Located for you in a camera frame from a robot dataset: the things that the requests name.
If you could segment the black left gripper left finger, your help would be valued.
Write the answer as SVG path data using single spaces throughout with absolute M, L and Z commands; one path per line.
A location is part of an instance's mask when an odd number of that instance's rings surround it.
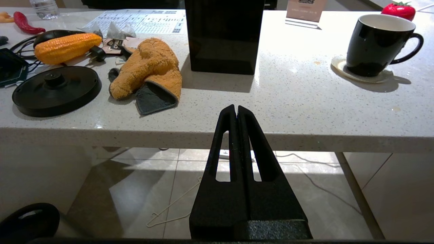
M 219 182 L 216 174 L 225 132 L 229 133 L 230 181 Z M 247 219 L 238 121 L 234 105 L 229 105 L 219 114 L 208 160 L 189 217 L 191 238 L 236 239 L 237 224 Z

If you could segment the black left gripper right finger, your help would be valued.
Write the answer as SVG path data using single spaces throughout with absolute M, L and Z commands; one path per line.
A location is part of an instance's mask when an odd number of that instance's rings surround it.
M 237 119 L 249 218 L 307 221 L 254 113 L 239 106 Z

